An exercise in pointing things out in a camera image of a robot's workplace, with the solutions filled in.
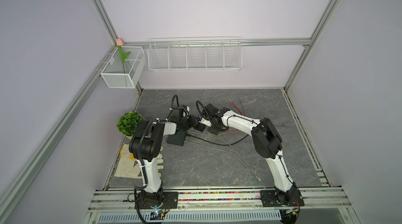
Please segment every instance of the red wire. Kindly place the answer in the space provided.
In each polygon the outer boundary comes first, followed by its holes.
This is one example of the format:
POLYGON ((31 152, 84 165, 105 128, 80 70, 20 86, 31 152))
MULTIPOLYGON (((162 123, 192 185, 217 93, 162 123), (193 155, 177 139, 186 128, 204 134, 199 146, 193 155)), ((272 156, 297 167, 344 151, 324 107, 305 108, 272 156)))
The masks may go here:
MULTIPOLYGON (((242 113, 242 111, 240 111, 239 107, 237 107, 237 105, 235 105, 235 104, 234 104, 234 102, 233 102, 232 100, 230 100, 230 102, 231 102, 231 103, 232 103, 234 106, 236 106, 236 108, 237 108, 237 110, 239 110, 240 114, 242 114, 242 115, 243 115, 243 113, 242 113)), ((238 131, 238 130, 236 129, 236 130, 234 130, 234 131, 226 131, 226 132, 224 132, 224 133, 228 133, 228 132, 235 132, 235 131, 238 131)))
POLYGON ((231 102, 234 106, 236 106, 236 108, 237 108, 237 110, 239 110, 240 114, 243 115, 243 113, 242 113, 242 111, 240 111, 239 107, 237 107, 237 105, 235 105, 233 101, 230 101, 230 102, 231 102))

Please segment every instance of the gray cable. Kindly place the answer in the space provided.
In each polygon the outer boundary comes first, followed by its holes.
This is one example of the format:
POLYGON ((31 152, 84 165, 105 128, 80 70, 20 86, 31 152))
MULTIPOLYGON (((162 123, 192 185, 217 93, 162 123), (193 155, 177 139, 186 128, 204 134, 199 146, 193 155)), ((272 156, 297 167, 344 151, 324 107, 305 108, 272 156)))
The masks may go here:
POLYGON ((244 106, 243 106, 243 101, 242 101, 242 97, 240 97, 240 103, 242 104, 242 109, 243 109, 243 115, 246 115, 246 112, 244 111, 244 106))
POLYGON ((207 135, 207 134, 203 134, 203 133, 200 133, 200 132, 195 132, 195 131, 193 131, 193 130, 190 130, 190 131, 192 131, 193 133, 197 133, 197 134, 205 135, 205 136, 208 136, 208 137, 217 138, 217 139, 219 139, 219 140, 221 140, 221 141, 225 141, 230 147, 233 148, 234 151, 237 152, 237 154, 240 156, 240 158, 242 158, 242 160, 249 166, 249 168, 252 170, 252 172, 254 173, 254 175, 255 175, 256 177, 258 177, 258 176, 257 176, 257 172, 247 163, 247 161, 245 160, 245 158, 243 158, 243 156, 237 151, 237 149, 234 148, 234 146, 232 146, 228 141, 226 141, 226 140, 224 140, 224 139, 222 139, 222 138, 213 136, 213 135, 207 135))
POLYGON ((239 157, 233 155, 232 153, 227 152, 227 151, 222 150, 222 149, 215 148, 215 147, 210 147, 210 146, 205 146, 205 145, 197 144, 197 143, 194 143, 194 142, 191 142, 191 141, 188 141, 188 140, 186 140, 186 141, 187 141, 188 143, 191 143, 191 144, 194 144, 194 145, 197 145, 197 146, 208 147, 208 148, 211 148, 211 149, 223 151, 223 152, 225 152, 225 153, 230 154, 231 156, 233 156, 233 157, 235 157, 236 159, 238 159, 241 163, 243 163, 243 164, 251 171, 251 173, 254 174, 254 176, 257 177, 257 179, 258 179, 259 181, 261 181, 261 179, 253 172, 253 170, 251 169, 251 167, 249 167, 248 165, 246 165, 239 157))

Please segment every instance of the green leaf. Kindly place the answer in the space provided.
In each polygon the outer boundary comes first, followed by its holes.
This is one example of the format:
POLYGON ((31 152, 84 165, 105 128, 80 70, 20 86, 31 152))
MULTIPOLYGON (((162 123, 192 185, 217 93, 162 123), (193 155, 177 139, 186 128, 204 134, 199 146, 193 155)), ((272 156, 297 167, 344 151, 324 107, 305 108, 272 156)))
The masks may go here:
POLYGON ((119 49, 120 57, 123 58, 123 55, 124 55, 123 50, 121 49, 120 46, 118 46, 117 48, 119 49))
POLYGON ((124 64, 125 59, 128 57, 128 55, 130 55, 131 51, 128 51, 126 53, 124 53, 123 55, 121 55, 121 63, 124 64))

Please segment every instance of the metal vent grille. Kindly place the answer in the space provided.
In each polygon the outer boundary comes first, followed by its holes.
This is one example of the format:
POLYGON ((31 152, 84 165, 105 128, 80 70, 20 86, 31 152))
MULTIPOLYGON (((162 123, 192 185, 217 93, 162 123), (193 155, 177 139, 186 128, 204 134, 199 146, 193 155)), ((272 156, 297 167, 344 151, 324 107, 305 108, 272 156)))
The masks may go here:
MULTIPOLYGON (((149 220, 150 211, 143 217, 147 222, 160 222, 149 220)), ((279 210, 227 210, 227 211, 172 211, 168 213, 163 222, 233 222, 251 220, 281 220, 279 210)), ((140 223, 136 212, 102 213, 98 224, 103 223, 140 223)))

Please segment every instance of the black mounting plate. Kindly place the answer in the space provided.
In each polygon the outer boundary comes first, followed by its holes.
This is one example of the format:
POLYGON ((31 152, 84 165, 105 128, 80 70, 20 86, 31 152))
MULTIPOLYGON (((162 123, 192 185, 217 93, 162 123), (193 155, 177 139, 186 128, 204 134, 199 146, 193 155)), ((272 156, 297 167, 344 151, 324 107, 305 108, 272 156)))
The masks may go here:
MULTIPOLYGON (((272 190, 261 190, 260 191, 260 198, 261 201, 263 202, 263 207, 282 207, 281 204, 279 204, 276 200, 275 196, 275 189, 272 190)), ((304 201, 303 199, 299 200, 299 205, 304 206, 304 201)), ((298 205, 293 201, 289 203, 290 207, 297 207, 298 205)))
MULTIPOLYGON (((178 202, 178 192, 163 192, 163 200, 162 201, 163 205, 159 207, 159 209, 165 208, 168 209, 170 203, 167 201, 169 200, 172 205, 170 208, 177 208, 177 202, 178 202)), ((145 199, 144 195, 139 193, 138 198, 137 198, 137 206, 138 209, 154 209, 153 207, 155 206, 155 203, 152 201, 148 201, 145 199)))

